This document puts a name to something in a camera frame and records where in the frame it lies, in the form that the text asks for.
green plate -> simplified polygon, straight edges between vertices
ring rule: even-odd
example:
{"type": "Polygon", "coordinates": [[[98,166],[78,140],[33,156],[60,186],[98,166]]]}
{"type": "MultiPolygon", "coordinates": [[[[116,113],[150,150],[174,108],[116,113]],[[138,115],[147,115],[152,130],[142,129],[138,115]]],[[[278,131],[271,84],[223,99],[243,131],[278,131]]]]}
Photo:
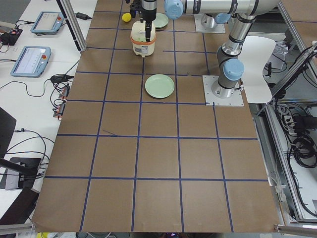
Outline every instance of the green plate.
{"type": "Polygon", "coordinates": [[[168,24],[168,17],[163,13],[157,13],[156,19],[153,21],[155,28],[163,28],[168,24]]]}
{"type": "Polygon", "coordinates": [[[174,81],[163,74],[155,74],[145,82],[145,90],[154,98],[166,98],[174,92],[174,81]]]}

white container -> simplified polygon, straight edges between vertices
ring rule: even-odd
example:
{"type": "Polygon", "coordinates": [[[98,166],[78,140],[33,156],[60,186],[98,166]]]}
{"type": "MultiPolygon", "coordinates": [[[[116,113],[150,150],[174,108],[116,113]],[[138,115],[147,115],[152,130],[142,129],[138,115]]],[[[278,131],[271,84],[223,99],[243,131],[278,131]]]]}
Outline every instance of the white container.
{"type": "Polygon", "coordinates": [[[145,38],[145,21],[141,23],[137,21],[132,26],[131,31],[131,42],[133,51],[138,56],[150,56],[154,52],[156,40],[155,26],[152,24],[150,42],[146,41],[145,38]]]}

orange rim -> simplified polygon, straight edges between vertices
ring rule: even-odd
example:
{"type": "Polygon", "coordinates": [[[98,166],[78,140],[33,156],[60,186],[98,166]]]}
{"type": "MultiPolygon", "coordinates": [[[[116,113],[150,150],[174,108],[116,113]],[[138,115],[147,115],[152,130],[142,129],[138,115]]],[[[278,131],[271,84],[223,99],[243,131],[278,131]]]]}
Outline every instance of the orange rim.
{"type": "Polygon", "coordinates": [[[155,33],[154,39],[153,39],[152,41],[150,41],[150,42],[139,42],[139,41],[135,41],[135,40],[132,39],[131,36],[130,36],[130,39],[131,39],[132,43],[135,44],[135,45],[143,45],[143,46],[145,45],[145,46],[149,46],[149,45],[153,44],[153,43],[156,41],[157,35],[156,35],[156,33],[155,33]]]}

blue joint cap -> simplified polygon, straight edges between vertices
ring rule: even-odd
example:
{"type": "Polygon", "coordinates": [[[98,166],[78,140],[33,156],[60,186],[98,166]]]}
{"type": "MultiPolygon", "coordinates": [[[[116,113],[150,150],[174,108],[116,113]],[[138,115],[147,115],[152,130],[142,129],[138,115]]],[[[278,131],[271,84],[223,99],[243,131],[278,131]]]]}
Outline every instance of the blue joint cap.
{"type": "Polygon", "coordinates": [[[223,66],[223,73],[230,81],[237,81],[244,73],[244,65],[238,59],[229,59],[223,66]]]}
{"type": "Polygon", "coordinates": [[[217,24],[224,24],[227,23],[228,20],[230,19],[231,15],[228,13],[219,13],[215,18],[214,21],[217,24]]]}
{"type": "Polygon", "coordinates": [[[164,9],[169,19],[176,20],[183,14],[184,6],[181,0],[165,0],[164,9]]]}

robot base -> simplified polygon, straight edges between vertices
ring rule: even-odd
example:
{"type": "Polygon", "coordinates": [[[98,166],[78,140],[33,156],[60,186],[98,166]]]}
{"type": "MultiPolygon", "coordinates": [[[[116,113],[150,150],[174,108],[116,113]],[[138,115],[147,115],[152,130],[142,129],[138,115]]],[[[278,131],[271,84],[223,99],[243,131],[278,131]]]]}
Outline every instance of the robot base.
{"type": "Polygon", "coordinates": [[[196,14],[195,15],[195,26],[196,32],[202,33],[218,33],[218,34],[225,34],[226,30],[224,28],[224,24],[217,24],[215,28],[209,28],[202,25],[202,18],[204,14],[196,14]]]}
{"type": "Polygon", "coordinates": [[[219,76],[216,75],[204,75],[204,91],[205,91],[205,100],[207,106],[227,106],[227,107],[243,107],[243,99],[241,95],[241,91],[234,91],[230,98],[222,99],[213,94],[211,87],[214,82],[218,80],[219,76]]]}

